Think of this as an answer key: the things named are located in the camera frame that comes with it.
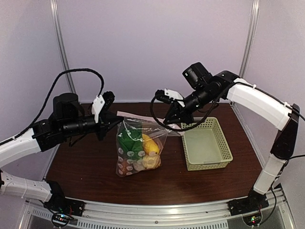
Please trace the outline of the green bok choy toy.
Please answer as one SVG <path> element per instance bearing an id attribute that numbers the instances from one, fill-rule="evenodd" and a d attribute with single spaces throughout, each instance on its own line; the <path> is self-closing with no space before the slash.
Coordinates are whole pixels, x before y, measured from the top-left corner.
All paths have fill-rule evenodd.
<path id="1" fill-rule="evenodd" d="M 118 155 L 123 159 L 138 161 L 145 156 L 142 147 L 142 126 L 123 121 L 117 132 Z"/>

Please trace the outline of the clear zip top bag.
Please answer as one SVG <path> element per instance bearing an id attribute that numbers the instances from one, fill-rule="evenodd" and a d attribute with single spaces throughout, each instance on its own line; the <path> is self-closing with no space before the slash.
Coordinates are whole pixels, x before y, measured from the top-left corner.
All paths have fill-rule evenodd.
<path id="1" fill-rule="evenodd" d="M 184 132 L 168 130 L 152 117 L 117 112 L 123 121 L 117 125 L 116 174 L 130 176 L 161 166 L 161 153 L 171 136 L 183 136 Z"/>

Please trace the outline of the orange mango slice toy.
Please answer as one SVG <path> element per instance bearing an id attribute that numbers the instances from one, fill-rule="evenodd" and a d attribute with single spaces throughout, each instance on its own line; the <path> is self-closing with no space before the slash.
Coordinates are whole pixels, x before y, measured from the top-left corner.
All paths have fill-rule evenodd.
<path id="1" fill-rule="evenodd" d="M 156 142 L 146 134 L 142 134 L 142 147 L 148 156 L 156 156 L 160 153 Z"/>

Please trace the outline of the brown potato toy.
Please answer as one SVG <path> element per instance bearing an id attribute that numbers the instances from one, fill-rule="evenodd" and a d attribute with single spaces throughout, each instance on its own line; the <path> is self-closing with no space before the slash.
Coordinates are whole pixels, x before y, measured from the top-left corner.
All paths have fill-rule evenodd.
<path id="1" fill-rule="evenodd" d="M 122 161 L 122 162 L 118 162 L 117 164 L 117 168 L 118 168 L 118 175 L 119 176 L 126 176 L 126 173 L 128 172 L 128 163 L 126 160 Z"/>

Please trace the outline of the beige walnut toy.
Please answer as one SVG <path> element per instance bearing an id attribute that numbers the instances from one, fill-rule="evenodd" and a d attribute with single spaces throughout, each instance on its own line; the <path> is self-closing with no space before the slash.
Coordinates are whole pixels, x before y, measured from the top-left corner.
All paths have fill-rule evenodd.
<path id="1" fill-rule="evenodd" d="M 159 155 L 149 156 L 145 155 L 142 158 L 142 165 L 145 169 L 156 169 L 161 165 L 161 159 Z"/>

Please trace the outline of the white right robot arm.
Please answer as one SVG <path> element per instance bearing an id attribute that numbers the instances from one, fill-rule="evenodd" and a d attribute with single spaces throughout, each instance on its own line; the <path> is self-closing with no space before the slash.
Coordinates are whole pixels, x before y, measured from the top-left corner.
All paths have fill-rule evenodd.
<path id="1" fill-rule="evenodd" d="M 183 97 L 173 90 L 157 90 L 150 102 L 152 118 L 160 126 L 175 132 L 187 132 L 202 124 L 220 99 L 240 104 L 273 124 L 278 134 L 262 172 L 243 198 L 247 210 L 255 210 L 265 200 L 267 191 L 293 157 L 299 119 L 298 105 L 290 105 L 248 83 L 230 71 L 216 75 L 200 63 L 183 72 L 193 92 Z"/>

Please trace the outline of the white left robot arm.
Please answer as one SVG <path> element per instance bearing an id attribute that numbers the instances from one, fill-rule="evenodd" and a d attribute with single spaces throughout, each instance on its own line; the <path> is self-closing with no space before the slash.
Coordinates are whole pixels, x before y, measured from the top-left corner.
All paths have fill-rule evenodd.
<path id="1" fill-rule="evenodd" d="M 95 133 L 102 141 L 106 134 L 123 117 L 108 109 L 114 102 L 113 92 L 98 95 L 92 103 L 91 114 L 85 114 L 77 94 L 64 93 L 53 99 L 53 112 L 48 119 L 30 125 L 23 134 L 5 140 L 0 145 L 0 165 L 35 153 L 45 152 L 65 142 L 68 138 Z M 0 172 L 0 193 L 21 198 L 31 198 L 50 203 L 58 212 L 64 212 L 69 204 L 60 185 L 54 181 L 34 181 Z"/>

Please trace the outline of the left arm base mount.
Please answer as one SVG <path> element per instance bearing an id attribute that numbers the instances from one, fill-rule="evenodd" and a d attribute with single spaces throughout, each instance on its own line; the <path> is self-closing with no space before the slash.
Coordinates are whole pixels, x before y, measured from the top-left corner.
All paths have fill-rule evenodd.
<path id="1" fill-rule="evenodd" d="M 52 211 L 81 217 L 83 215 L 85 203 L 80 200 L 53 194 L 49 201 L 44 202 L 44 205 Z"/>

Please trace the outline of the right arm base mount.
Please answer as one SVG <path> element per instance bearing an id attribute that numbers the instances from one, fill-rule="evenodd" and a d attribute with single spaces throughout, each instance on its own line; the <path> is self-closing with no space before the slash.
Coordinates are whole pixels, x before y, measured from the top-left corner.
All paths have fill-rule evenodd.
<path id="1" fill-rule="evenodd" d="M 266 195 L 253 194 L 245 198 L 233 199 L 228 202 L 231 216 L 258 211 L 269 206 Z"/>

